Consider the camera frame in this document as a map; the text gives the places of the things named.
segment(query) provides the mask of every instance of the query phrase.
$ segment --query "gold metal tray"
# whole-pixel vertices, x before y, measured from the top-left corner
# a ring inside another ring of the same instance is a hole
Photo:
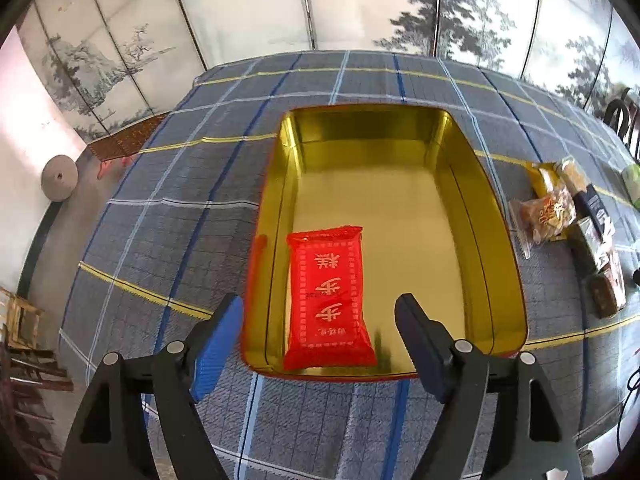
[[[362,311],[378,364],[285,371],[290,232],[363,227]],[[408,105],[300,108],[284,115],[250,259],[242,355],[265,375],[388,380],[415,375],[394,321],[411,292],[454,338],[518,351],[522,286],[493,189],[451,115]]]

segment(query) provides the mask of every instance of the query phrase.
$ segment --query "yellow stripe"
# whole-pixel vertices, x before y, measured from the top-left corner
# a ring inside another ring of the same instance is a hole
[[[145,148],[140,150],[139,153],[151,153],[151,152],[163,152],[164,150],[175,150],[177,148],[187,148],[189,146],[195,146],[201,142],[209,144],[222,144],[224,142],[238,142],[239,140],[263,140],[271,139],[277,134],[263,134],[248,137],[202,137],[201,139],[191,140],[190,142],[181,142],[180,144],[168,144],[166,146],[157,146],[156,148]]]
[[[629,202],[629,200],[627,200],[626,198],[622,198],[621,196],[618,196],[610,191],[607,191],[606,189],[602,189],[601,187],[598,186],[593,186],[593,188],[598,192],[598,193],[602,193],[603,195],[607,195],[610,196],[612,199],[617,200],[618,202],[620,202],[621,204],[624,205],[628,205],[630,207],[634,207],[634,205]]]
[[[259,76],[269,76],[269,75],[284,75],[284,74],[290,74],[293,72],[339,72],[340,68],[335,68],[335,67],[323,67],[323,68],[294,68],[292,70],[276,70],[274,72],[254,72],[252,74],[247,74],[247,75],[238,75],[238,76],[233,76],[233,77],[223,77],[220,79],[212,79],[211,81],[204,81],[202,83],[197,83],[196,86],[203,86],[203,85],[215,85],[218,83],[227,83],[229,81],[239,81],[242,79],[251,79],[252,77],[259,77]]]
[[[636,314],[635,316],[629,317],[627,319],[623,319],[622,321],[616,321],[614,323],[610,323],[597,328],[590,328],[585,332],[573,332],[569,334],[561,334],[553,337],[545,337],[543,339],[533,339],[527,341],[523,350],[540,350],[541,348],[551,348],[554,346],[565,345],[569,343],[574,343],[577,341],[582,341],[585,338],[596,337],[599,335],[604,335],[609,332],[613,332],[616,329],[622,328],[631,323],[635,323],[640,320],[640,314]]]
[[[78,266],[92,274],[96,278],[103,280],[104,282],[111,283],[113,282],[114,286],[117,286],[121,290],[126,290],[131,294],[139,296],[141,298],[145,298],[145,300],[150,301],[151,303],[155,303],[161,306],[169,306],[172,310],[176,312],[180,312],[182,314],[186,314],[187,316],[196,317],[198,319],[209,319],[211,317],[211,312],[199,306],[190,305],[187,303],[183,303],[181,301],[176,301],[172,298],[168,298],[166,296],[161,296],[153,292],[152,290],[147,290],[146,288],[142,288],[141,286],[134,285],[133,283],[126,282],[125,280],[121,280],[119,278],[115,278],[106,272],[102,272],[91,265],[80,262]]]
[[[239,140],[263,140],[263,139],[273,139],[276,134],[262,134],[256,136],[249,137],[202,137],[199,142],[208,142],[211,144],[217,144],[222,142],[238,142]]]
[[[511,156],[506,155],[497,155],[495,153],[489,153],[488,155],[482,150],[474,150],[474,153],[477,156],[489,157],[491,160],[500,160],[501,162],[508,162],[509,164],[517,164],[518,166],[522,166],[526,168],[530,162],[528,160],[520,160],[519,158],[513,158]]]
[[[258,77],[258,76],[270,76],[270,75],[283,75],[283,74],[288,74],[288,73],[292,73],[292,72],[339,72],[340,68],[338,67],[324,67],[324,68],[294,68],[292,70],[277,70],[275,72],[255,72],[252,74],[248,74],[248,75],[244,75],[244,76],[235,76],[235,77],[225,77],[225,78],[221,78],[221,79],[213,79],[212,81],[205,81],[203,83],[198,83],[196,86],[202,86],[202,85],[213,85],[213,84],[217,84],[217,83],[224,83],[224,82],[229,82],[229,81],[238,81],[241,79],[250,79],[252,77]],[[442,81],[448,81],[449,78],[443,75],[439,75],[439,74],[431,74],[428,72],[415,72],[412,70],[399,70],[398,72],[396,72],[395,69],[393,68],[364,68],[364,67],[348,67],[345,69],[347,72],[385,72],[385,73],[401,73],[403,75],[408,75],[408,76],[416,76],[416,77],[428,77],[431,79],[440,79]],[[483,90],[487,90],[489,92],[495,92],[496,89],[490,85],[483,85],[480,83],[474,83],[473,81],[467,81],[464,79],[454,79],[453,81],[455,81],[458,84],[461,85],[466,85],[466,86],[473,86],[475,88],[481,88]],[[527,104],[529,106],[533,106],[533,107],[537,107],[540,110],[544,110],[545,112],[547,112],[548,114],[552,114],[555,117],[558,117],[560,119],[564,119],[565,121],[569,122],[570,124],[572,124],[573,126],[575,126],[576,128],[581,129],[582,131],[590,134],[590,136],[601,140],[602,142],[604,142],[605,144],[608,144],[610,147],[612,148],[616,148],[615,145],[613,145],[611,142],[609,142],[606,139],[603,139],[602,137],[594,134],[590,129],[585,128],[582,124],[578,123],[577,121],[574,121],[572,119],[570,119],[569,117],[565,117],[564,115],[562,115],[561,113],[559,113],[556,110],[552,110],[551,108],[547,108],[544,105],[540,105],[537,104],[536,102],[530,100],[530,99],[525,99],[523,97],[517,96],[515,94],[512,94],[510,92],[504,91],[504,90],[498,90],[498,92],[500,94],[502,94],[505,97],[509,97],[511,99],[515,99],[516,101],[519,101],[521,103]]]

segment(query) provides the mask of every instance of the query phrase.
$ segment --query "chinese characters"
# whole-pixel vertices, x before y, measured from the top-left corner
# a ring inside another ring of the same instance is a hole
[[[316,314],[316,317],[319,317],[320,319],[324,319],[325,321],[331,322],[336,317],[340,316],[341,306],[342,306],[341,303],[334,303],[332,305],[326,306],[318,314]]]
[[[318,269],[335,269],[338,266],[340,254],[316,254],[314,260],[318,263]]]
[[[319,328],[318,333],[321,336],[345,335],[347,330],[345,328]]]
[[[334,292],[338,292],[338,290],[340,290],[340,285],[338,285],[338,282],[340,281],[340,278],[331,278],[330,280],[326,280],[325,282],[321,283],[320,286],[316,286],[316,290],[320,292],[320,294],[325,294],[325,295],[329,295],[329,294],[333,294]]]

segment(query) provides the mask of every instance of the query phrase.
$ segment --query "red packaged snack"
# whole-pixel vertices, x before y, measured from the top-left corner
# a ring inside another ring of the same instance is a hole
[[[291,318],[285,370],[373,366],[362,319],[362,227],[291,233]]]

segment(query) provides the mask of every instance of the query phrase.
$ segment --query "white wall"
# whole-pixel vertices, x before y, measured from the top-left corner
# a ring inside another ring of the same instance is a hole
[[[77,160],[85,144],[63,119],[14,29],[0,47],[0,285],[15,291],[49,200],[40,173],[59,154]]]

